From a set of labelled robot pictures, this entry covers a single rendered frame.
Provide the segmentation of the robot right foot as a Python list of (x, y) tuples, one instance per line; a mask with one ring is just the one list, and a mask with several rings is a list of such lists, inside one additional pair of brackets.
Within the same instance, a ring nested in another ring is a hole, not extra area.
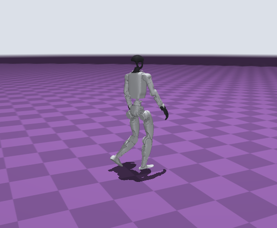
[(153, 164), (151, 164), (151, 165), (146, 165), (146, 167), (144, 167), (144, 168), (141, 166), (141, 167), (139, 167), (139, 169), (140, 169), (140, 170), (142, 170), (142, 169), (147, 169), (147, 168), (151, 168), (151, 167), (153, 167), (153, 166), (154, 166)]

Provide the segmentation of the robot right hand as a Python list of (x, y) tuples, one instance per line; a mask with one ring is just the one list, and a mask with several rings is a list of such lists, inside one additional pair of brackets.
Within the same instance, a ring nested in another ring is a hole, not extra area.
[(162, 111), (164, 111), (164, 114), (166, 115), (166, 119), (165, 120), (167, 120), (169, 114), (168, 114), (168, 111), (167, 111), (166, 107), (164, 106), (164, 108), (163, 108), (162, 106), (160, 106), (160, 109)]

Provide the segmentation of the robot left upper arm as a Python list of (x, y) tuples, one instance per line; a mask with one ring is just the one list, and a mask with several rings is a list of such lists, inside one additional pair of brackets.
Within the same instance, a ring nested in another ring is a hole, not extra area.
[(125, 79), (125, 83), (124, 83), (124, 94), (125, 94), (125, 95), (130, 95), (130, 94), (129, 94), (129, 89), (128, 89), (128, 75), (129, 75), (129, 74), (126, 74), (126, 75), (124, 76), (124, 79)]

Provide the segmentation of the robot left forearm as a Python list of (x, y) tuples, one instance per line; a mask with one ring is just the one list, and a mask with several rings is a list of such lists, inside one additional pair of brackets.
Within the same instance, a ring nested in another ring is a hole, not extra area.
[(124, 95), (126, 101), (127, 101), (127, 104), (129, 106), (129, 108), (131, 107), (132, 105), (132, 102), (131, 102), (131, 98), (130, 98), (130, 95)]

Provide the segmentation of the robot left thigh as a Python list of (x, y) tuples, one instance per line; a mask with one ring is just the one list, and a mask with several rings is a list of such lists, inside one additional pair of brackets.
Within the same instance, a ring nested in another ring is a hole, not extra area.
[(131, 130), (133, 133), (133, 135), (131, 135), (129, 141), (131, 141), (132, 143), (137, 143), (138, 135), (139, 135), (139, 128), (140, 128), (139, 117), (131, 116), (130, 110), (128, 112), (126, 112), (126, 116), (128, 119), (130, 119), (130, 126), (131, 126)]

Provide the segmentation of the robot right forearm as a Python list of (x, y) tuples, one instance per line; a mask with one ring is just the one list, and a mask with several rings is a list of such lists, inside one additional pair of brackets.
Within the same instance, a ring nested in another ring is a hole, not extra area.
[(162, 103), (162, 100), (160, 99), (160, 96), (158, 95), (157, 90), (155, 89), (154, 91), (155, 91), (155, 94), (156, 94), (155, 97), (154, 97), (154, 100), (158, 104), (159, 108), (160, 108), (160, 106), (162, 106), (164, 108), (165, 105)]

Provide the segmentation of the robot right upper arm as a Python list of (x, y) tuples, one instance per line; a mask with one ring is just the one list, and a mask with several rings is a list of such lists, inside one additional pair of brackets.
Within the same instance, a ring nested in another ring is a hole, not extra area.
[(153, 85), (153, 82), (152, 82), (152, 76), (148, 73), (143, 73), (142, 74), (142, 78), (143, 80), (146, 82), (149, 90), (150, 90), (150, 96), (155, 96), (155, 89), (154, 89), (154, 85)]

